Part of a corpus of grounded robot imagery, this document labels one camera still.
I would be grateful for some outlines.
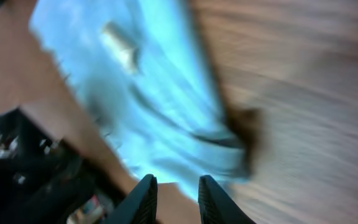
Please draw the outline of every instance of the brown surface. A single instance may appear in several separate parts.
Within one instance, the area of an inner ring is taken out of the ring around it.
[[[47,96],[25,108],[54,136],[106,147],[28,33],[32,2],[0,10],[0,112]],[[258,144],[236,202],[257,223],[358,223],[358,1],[193,5],[227,101],[257,115],[243,120]],[[115,166],[113,178],[130,190]],[[158,216],[200,222],[173,185],[159,188]]]

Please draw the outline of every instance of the blue fabric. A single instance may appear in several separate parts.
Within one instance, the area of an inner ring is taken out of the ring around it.
[[[39,0],[30,29],[128,171],[177,182],[196,199],[201,175],[221,185],[246,180],[245,151],[224,124],[185,3]],[[101,42],[110,21],[139,49],[134,75]]]

